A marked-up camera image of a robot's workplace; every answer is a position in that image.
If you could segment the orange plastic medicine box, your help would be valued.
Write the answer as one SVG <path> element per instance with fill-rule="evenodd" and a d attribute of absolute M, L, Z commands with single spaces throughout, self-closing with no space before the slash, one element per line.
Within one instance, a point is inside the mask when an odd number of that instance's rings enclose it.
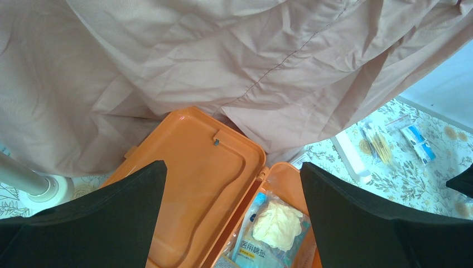
<path fill-rule="evenodd" d="M 167 175 L 145 267 L 213 267 L 260 192 L 308 212 L 294 166 L 267 167 L 257 143 L 195 107 L 171 112 L 105 183 L 156 160 Z"/>

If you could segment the alcohol wipes bag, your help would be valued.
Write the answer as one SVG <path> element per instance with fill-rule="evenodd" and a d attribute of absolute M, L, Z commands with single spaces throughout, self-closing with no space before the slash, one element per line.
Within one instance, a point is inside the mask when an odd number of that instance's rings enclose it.
<path fill-rule="evenodd" d="M 422 131 L 413 123 L 410 115 L 402 115 L 397 119 L 389 121 L 385 125 L 387 131 L 399 133 L 412 149 L 423 165 L 430 164 L 436 159 L 432 147 L 423 136 Z"/>

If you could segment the bagged latex gloves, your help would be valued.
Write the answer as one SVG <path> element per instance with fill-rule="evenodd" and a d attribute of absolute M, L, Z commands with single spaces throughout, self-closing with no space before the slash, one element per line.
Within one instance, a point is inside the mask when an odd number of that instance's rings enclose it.
<path fill-rule="evenodd" d="M 310 220 L 305 214 L 271 194 L 256 216 L 252 237 L 270 248 L 287 252 L 309 226 Z"/>

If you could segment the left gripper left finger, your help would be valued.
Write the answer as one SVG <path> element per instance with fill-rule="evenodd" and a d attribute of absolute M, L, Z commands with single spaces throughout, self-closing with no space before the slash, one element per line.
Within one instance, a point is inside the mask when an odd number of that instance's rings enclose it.
<path fill-rule="evenodd" d="M 145 267 L 166 175 L 154 161 L 78 199 L 1 220 L 1 266 Z"/>

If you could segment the blue cotton swab pack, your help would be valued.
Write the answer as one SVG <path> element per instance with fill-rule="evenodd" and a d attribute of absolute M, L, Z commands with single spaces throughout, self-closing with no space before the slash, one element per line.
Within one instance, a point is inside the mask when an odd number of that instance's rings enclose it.
<path fill-rule="evenodd" d="M 275 195 L 273 192 L 258 193 L 244 216 L 236 240 L 236 249 L 231 255 L 232 261 L 239 267 L 291 267 L 311 226 L 310 223 L 306 232 L 296 238 L 294 247 L 287 252 L 270 248 L 255 240 L 252 237 L 253 223 L 271 194 Z"/>

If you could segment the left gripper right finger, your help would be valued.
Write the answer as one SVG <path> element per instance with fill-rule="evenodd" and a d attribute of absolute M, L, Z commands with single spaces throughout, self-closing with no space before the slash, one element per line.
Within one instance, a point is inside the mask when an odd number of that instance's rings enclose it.
<path fill-rule="evenodd" d="M 424 212 L 306 162 L 303 194 L 323 267 L 471 267 L 472 221 Z"/>

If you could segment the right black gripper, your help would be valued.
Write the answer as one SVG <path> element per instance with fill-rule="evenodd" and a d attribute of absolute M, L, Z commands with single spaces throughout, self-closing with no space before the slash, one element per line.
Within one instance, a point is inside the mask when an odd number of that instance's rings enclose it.
<path fill-rule="evenodd" d="M 465 171 L 455 176 L 454 178 L 446 181 L 446 187 L 456 190 L 463 195 L 472 198 L 472 176 L 473 176 L 473 164 L 468 167 Z"/>

